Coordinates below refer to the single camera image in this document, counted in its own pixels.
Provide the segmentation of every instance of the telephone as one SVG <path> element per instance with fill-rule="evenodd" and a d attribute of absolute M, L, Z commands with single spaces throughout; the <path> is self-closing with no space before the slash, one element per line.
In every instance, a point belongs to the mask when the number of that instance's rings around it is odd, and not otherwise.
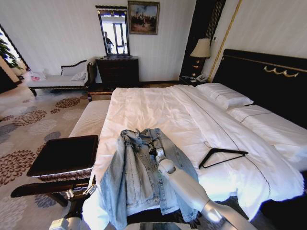
<path fill-rule="evenodd" d="M 196 80 L 198 80 L 199 82 L 205 82 L 207 81 L 208 76 L 205 76 L 204 74 L 199 75 Z"/>

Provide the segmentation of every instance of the black headboard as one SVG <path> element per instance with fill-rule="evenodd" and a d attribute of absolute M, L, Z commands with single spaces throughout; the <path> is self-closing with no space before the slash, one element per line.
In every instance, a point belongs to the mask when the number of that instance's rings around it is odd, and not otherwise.
<path fill-rule="evenodd" d="M 225 49 L 213 82 L 307 128 L 307 59 Z"/>

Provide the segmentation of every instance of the chaise lounge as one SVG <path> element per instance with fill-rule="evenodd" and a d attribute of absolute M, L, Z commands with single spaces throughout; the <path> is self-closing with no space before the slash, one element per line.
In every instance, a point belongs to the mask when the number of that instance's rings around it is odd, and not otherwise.
<path fill-rule="evenodd" d="M 87 71 L 84 80 L 71 80 L 76 73 L 85 68 Z M 95 58 L 83 60 L 71 66 L 61 66 L 61 70 L 61 75 L 46 75 L 46 80 L 30 80 L 26 86 L 34 96 L 37 95 L 35 89 L 87 89 L 94 83 L 97 74 Z"/>

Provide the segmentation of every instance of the floral rug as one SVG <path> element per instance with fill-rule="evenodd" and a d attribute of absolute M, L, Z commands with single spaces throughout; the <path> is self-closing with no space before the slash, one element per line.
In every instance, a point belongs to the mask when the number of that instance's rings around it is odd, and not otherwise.
<path fill-rule="evenodd" d="M 0 94 L 0 230 L 49 229 L 69 209 L 46 195 L 11 198 L 28 183 L 26 176 L 43 145 L 66 138 L 88 104 L 85 91 L 37 90 L 37 97 L 20 84 Z"/>

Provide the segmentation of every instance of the lampshade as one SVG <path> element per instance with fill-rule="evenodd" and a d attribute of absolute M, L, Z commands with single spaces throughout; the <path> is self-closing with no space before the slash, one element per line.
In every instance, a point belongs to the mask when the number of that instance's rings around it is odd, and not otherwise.
<path fill-rule="evenodd" d="M 191 56 L 198 58 L 210 57 L 210 39 L 209 38 L 198 39 L 197 45 L 195 46 L 193 52 L 191 53 Z"/>

